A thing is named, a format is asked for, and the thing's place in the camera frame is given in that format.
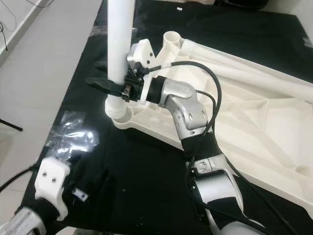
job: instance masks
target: black cloth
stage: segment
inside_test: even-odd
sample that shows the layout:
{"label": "black cloth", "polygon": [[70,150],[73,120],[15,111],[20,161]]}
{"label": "black cloth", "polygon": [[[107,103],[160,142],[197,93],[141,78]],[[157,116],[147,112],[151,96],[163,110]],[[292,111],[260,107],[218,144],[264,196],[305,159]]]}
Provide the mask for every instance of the black cloth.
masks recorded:
{"label": "black cloth", "polygon": [[[106,25],[104,1],[95,26]],[[246,12],[233,8],[138,1],[134,18],[133,42],[148,38],[155,54],[162,47],[162,35],[177,31],[183,38],[311,81],[311,48],[298,19],[292,15]],[[81,188],[94,188],[86,203],[76,200],[69,215],[48,228],[54,234],[62,226],[74,226],[119,234],[210,234],[207,225],[194,216],[193,205],[184,186],[184,153],[135,129],[119,130],[104,113],[106,96],[86,85],[90,76],[105,76],[94,67],[106,60],[107,36],[89,37],[54,124],[65,110],[86,113],[84,126],[97,130],[100,144],[84,154],[86,172]],[[45,147],[40,158],[45,157]],[[106,172],[108,184],[97,184]],[[34,200],[33,172],[23,205]],[[238,180],[245,212],[276,234],[288,234],[262,201]],[[306,211],[283,198],[262,190],[299,234],[313,229]]]}

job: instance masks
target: floor tile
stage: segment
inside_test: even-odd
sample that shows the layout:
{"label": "floor tile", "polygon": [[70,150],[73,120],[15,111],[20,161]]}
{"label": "floor tile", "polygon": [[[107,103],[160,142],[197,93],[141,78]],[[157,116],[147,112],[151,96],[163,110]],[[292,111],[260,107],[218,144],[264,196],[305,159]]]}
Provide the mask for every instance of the floor tile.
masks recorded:
{"label": "floor tile", "polygon": [[6,223],[14,216],[20,206],[24,192],[5,189],[0,193],[0,225]]}
{"label": "floor tile", "polygon": [[[1,105],[3,118],[24,130],[0,143],[0,184],[32,165],[39,157],[57,110]],[[22,177],[8,188],[25,190],[29,177]]]}
{"label": "floor tile", "polygon": [[6,104],[58,109],[78,61],[71,57],[29,58],[6,74],[0,72],[0,100]]}

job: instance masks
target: white pvc pipe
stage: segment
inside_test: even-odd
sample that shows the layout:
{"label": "white pvc pipe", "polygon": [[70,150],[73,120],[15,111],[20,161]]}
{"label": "white pvc pipe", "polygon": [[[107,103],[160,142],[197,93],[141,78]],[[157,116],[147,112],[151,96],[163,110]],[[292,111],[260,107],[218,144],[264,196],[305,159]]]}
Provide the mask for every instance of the white pvc pipe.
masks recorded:
{"label": "white pvc pipe", "polygon": [[181,51],[218,61],[221,64],[198,61],[199,63],[207,65],[217,75],[227,77],[239,82],[244,82],[263,89],[287,94],[313,103],[312,86],[305,86],[271,76],[262,71],[251,68],[248,65],[213,52],[211,49],[199,45],[188,39],[184,39],[184,42],[181,46]]}
{"label": "white pvc pipe", "polygon": [[180,34],[175,31],[167,31],[163,34],[163,46],[165,43],[172,43],[180,48]]}
{"label": "white pvc pipe", "polygon": [[[127,73],[127,54],[131,47],[135,0],[108,0],[108,79],[123,85]],[[120,97],[108,95],[106,114],[122,118],[126,102]]]}

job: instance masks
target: white wall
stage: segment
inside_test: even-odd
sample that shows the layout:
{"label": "white wall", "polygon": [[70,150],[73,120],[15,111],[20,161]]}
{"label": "white wall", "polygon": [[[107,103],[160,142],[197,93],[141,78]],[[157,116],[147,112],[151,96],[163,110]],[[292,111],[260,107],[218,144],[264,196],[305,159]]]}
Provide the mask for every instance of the white wall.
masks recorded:
{"label": "white wall", "polygon": [[[35,4],[45,5],[49,0],[32,1]],[[15,30],[15,19],[2,2],[4,2],[16,16],[17,25]],[[0,33],[0,66],[21,39],[23,34],[27,31],[29,26],[33,23],[40,11],[41,8],[36,8],[26,0],[0,0],[0,21],[8,28],[4,28],[3,32],[9,49],[8,52],[5,51],[4,38],[2,33]]]}
{"label": "white wall", "polygon": [[313,0],[269,0],[263,10],[296,15],[313,42]]}

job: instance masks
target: small metal bracket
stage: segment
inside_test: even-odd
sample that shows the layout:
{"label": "small metal bracket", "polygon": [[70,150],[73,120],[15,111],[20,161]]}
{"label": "small metal bracket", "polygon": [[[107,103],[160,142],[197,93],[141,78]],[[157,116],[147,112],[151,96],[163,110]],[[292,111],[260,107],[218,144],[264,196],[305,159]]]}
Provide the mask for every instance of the small metal bracket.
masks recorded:
{"label": "small metal bracket", "polygon": [[85,192],[81,191],[78,188],[74,188],[72,194],[78,197],[78,199],[81,200],[82,202],[85,202],[88,198],[88,194],[86,194]]}
{"label": "small metal bracket", "polygon": [[131,93],[131,89],[132,89],[131,84],[126,84],[125,85],[125,89],[122,91],[122,98],[126,102],[129,102],[129,100],[130,100],[129,96],[130,96],[130,93]]}
{"label": "small metal bracket", "polygon": [[195,161],[193,168],[197,169],[198,174],[207,174],[212,172],[211,163],[207,158]]}

